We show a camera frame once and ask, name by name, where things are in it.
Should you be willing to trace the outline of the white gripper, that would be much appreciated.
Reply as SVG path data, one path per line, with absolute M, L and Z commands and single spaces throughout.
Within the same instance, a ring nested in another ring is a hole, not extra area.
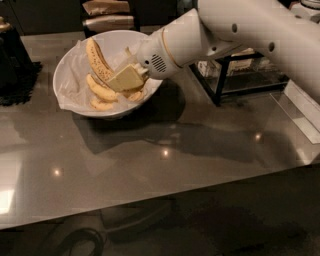
M 139 63 L 128 64 L 106 82 L 112 90 L 123 92 L 137 89 L 144 84 L 147 73 L 152 79 L 164 80 L 182 69 L 169 50 L 164 29 L 143 39 L 136 58 Z

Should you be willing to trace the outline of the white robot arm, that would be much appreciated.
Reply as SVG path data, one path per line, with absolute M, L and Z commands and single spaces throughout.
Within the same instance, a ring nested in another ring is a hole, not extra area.
M 320 25 L 277 0 L 198 0 L 197 6 L 145 37 L 128 62 L 163 80 L 198 60 L 244 48 L 268 58 L 314 101 L 320 100 Z

